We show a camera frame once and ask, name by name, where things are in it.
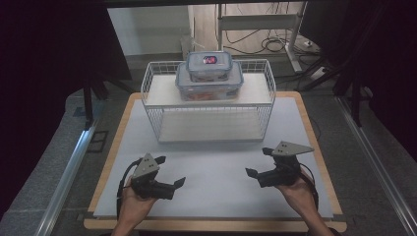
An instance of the metal rack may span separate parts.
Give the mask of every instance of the metal rack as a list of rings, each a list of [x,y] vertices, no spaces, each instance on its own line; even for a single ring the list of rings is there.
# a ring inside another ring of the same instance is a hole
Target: metal rack
[[[275,100],[268,60],[239,60],[244,84],[233,100],[183,101],[175,87],[181,62],[151,62],[142,102],[157,140],[171,142],[262,141]]]

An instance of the white wire basket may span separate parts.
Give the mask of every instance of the white wire basket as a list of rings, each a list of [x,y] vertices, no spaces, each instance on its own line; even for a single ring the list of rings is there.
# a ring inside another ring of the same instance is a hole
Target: white wire basket
[[[243,86],[236,99],[184,101],[175,86],[181,61],[150,62],[142,102],[160,143],[262,141],[275,101],[268,60],[236,60]]]

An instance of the container lid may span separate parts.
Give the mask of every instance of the container lid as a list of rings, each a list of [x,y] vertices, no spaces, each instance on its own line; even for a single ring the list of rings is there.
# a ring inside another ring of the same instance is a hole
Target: container lid
[[[175,84],[178,88],[185,87],[213,87],[213,86],[242,86],[243,84],[243,75],[242,68],[240,67],[239,62],[232,62],[233,69],[230,71],[229,79],[227,81],[216,81],[216,82],[193,82],[191,80],[191,75],[186,70],[186,63],[181,63],[178,65],[177,78]]]
[[[210,72],[224,71],[232,69],[232,57],[228,52],[190,52],[187,56],[187,71]]]

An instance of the white board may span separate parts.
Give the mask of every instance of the white board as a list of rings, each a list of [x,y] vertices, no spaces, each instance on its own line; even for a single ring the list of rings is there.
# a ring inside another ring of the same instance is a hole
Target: white board
[[[149,152],[166,155],[156,180],[173,184],[186,177],[173,200],[158,200],[149,216],[274,218],[299,217],[276,188],[261,188],[245,167],[272,170],[273,159],[262,148],[280,141],[310,146],[294,98],[278,97],[263,142],[159,144],[140,100],[136,100],[106,186],[94,216],[116,215],[116,193],[126,168]],[[332,217],[328,195],[313,154],[298,155],[316,178],[322,217]]]

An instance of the label on container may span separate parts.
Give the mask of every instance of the label on container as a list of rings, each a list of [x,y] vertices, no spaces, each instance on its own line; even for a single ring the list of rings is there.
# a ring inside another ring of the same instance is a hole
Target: label on container
[[[205,63],[205,64],[215,64],[215,63],[217,63],[217,57],[215,57],[215,56],[205,56],[203,58],[203,63]]]

